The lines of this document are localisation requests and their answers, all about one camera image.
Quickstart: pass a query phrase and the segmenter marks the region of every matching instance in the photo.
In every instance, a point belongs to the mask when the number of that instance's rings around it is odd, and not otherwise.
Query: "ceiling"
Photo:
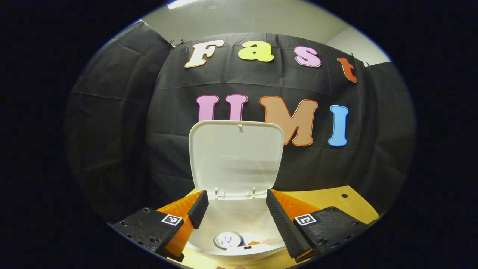
[[[185,41],[227,33],[272,33],[327,43],[350,25],[301,0],[199,0],[142,18],[166,40]]]

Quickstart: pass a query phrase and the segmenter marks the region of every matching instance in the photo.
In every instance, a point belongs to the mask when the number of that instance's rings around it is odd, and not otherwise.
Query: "white plastic container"
[[[186,247],[216,260],[242,263],[285,249],[266,205],[281,164],[284,133],[273,123],[200,121],[189,134],[194,184],[209,206]],[[221,233],[241,236],[246,247],[221,249]],[[255,241],[261,244],[249,246]]]

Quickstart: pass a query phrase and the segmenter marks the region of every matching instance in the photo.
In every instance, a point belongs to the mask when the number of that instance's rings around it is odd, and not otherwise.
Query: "container lid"
[[[189,133],[194,185],[209,197],[264,194],[274,186],[284,132],[273,123],[209,120]]]

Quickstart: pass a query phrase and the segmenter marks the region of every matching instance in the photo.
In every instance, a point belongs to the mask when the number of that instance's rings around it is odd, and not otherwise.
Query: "table surface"
[[[197,189],[193,189],[188,195],[193,194],[195,192],[197,192]],[[378,219],[379,217],[373,207],[350,186],[315,191],[282,192],[292,197],[298,198],[304,202],[307,202],[311,205],[314,205],[319,209],[324,209],[329,206],[335,206],[340,210],[344,211],[345,213],[349,214],[350,216],[366,224],[369,224],[370,222]],[[225,269],[234,269],[238,267],[238,265],[218,262],[212,258],[194,252],[187,247],[184,248],[183,254],[185,258],[180,264],[195,269],[216,269],[218,266],[223,267]],[[246,269],[284,269],[297,264],[298,263],[296,263],[293,258],[290,258],[287,250],[284,249],[275,253],[274,255],[271,255],[261,260],[256,260],[254,261],[254,263],[243,266]]]

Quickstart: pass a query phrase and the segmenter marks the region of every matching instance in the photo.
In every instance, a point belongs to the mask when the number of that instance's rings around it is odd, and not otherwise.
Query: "yellow letter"
[[[313,100],[302,100],[291,117],[285,102],[279,96],[264,96],[259,103],[266,110],[267,123],[275,123],[284,131],[284,145],[287,145],[292,135],[297,130],[297,135],[292,140],[295,146],[308,146],[312,144],[312,124],[318,105]]]
[[[184,65],[184,67],[185,68],[198,67],[205,64],[206,60],[203,59],[203,55],[205,54],[208,58],[211,58],[211,56],[216,51],[215,46],[222,47],[222,45],[224,45],[223,40],[214,40],[214,41],[209,41],[209,42],[204,42],[204,43],[199,43],[194,45],[193,54],[191,55],[189,62],[187,62]]]
[[[239,50],[239,57],[244,60],[258,59],[261,62],[269,62],[274,59],[271,54],[272,47],[264,41],[247,41],[242,44],[243,49]]]

